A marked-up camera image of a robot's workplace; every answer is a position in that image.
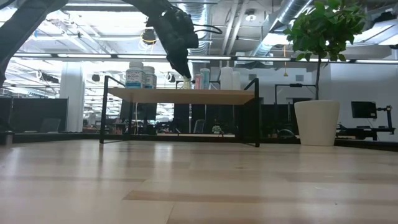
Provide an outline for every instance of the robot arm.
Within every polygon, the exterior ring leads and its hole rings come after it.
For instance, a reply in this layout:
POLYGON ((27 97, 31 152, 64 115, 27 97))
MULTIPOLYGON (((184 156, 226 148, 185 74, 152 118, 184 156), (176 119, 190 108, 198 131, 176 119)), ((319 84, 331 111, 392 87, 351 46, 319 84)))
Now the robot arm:
MULTIPOLYGON (((38 28, 47 14, 59 10, 67 1, 25 0, 15 14, 0 27, 0 87, 6 79, 6 68, 11 57, 38 28)), ((147 27, 153 27, 156 31, 172 68, 179 74, 191 78, 187 49, 197 48, 199 41, 190 15, 167 0, 123 1, 137 7, 148 16, 147 27)))

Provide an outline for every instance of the white planter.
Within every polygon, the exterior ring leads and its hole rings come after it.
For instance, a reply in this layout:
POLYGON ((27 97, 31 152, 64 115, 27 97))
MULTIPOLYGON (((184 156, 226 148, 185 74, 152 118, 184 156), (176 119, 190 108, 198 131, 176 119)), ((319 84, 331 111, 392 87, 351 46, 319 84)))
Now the white planter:
POLYGON ((334 146, 340 103, 312 100, 294 104, 302 145, 334 146))

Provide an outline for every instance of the potted plant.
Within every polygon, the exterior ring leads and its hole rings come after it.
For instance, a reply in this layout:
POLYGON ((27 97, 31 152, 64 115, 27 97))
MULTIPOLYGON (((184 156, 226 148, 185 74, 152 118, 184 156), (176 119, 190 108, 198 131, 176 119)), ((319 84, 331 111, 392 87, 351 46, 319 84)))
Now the potted plant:
POLYGON ((353 44, 354 36, 362 33, 364 18, 358 5, 347 6, 345 0, 327 0, 327 7, 316 1, 313 9, 301 13, 293 27, 284 31, 287 40, 293 42, 293 50, 303 52, 296 61, 303 58, 310 61, 312 55, 318 59, 316 100, 295 104, 300 140, 304 145, 334 145, 340 104, 319 100, 321 63, 323 58, 346 61, 341 52, 346 50, 347 42, 353 44))

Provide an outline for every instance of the tree trunk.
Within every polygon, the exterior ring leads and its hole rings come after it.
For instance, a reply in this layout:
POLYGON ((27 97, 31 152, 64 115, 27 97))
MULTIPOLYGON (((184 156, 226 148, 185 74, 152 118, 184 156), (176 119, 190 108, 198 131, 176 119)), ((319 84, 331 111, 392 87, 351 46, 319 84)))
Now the tree trunk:
POLYGON ((318 55, 317 82, 315 83, 315 100, 319 100, 319 76, 321 73, 321 55, 318 55))

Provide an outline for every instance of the wooden floor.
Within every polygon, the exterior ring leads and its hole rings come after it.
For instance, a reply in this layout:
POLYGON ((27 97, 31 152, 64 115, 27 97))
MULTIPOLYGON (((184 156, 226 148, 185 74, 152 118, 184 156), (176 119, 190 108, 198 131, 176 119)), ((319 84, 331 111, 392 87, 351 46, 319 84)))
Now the wooden floor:
POLYGON ((64 141, 0 149, 0 223, 398 223, 398 153, 64 141))

